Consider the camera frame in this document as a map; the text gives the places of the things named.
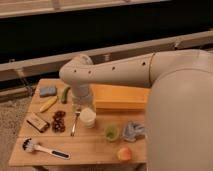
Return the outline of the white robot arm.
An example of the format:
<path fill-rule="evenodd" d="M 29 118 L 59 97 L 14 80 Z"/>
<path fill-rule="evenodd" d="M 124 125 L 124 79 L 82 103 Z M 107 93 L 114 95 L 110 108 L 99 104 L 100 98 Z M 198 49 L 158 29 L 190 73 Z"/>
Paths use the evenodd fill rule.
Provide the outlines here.
<path fill-rule="evenodd" d="M 91 83 L 148 88 L 147 171 L 213 171 L 212 53 L 163 51 L 102 64 L 78 55 L 59 75 L 80 103 Z"/>

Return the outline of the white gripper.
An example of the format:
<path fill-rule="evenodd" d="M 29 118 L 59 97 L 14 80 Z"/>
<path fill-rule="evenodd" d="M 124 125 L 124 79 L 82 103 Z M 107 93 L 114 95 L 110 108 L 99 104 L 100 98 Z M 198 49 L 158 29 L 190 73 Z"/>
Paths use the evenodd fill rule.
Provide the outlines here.
<path fill-rule="evenodd" d="M 93 92 L 89 84 L 74 85 L 71 89 L 74 104 L 79 106 L 81 109 L 88 107 L 95 110 Z"/>

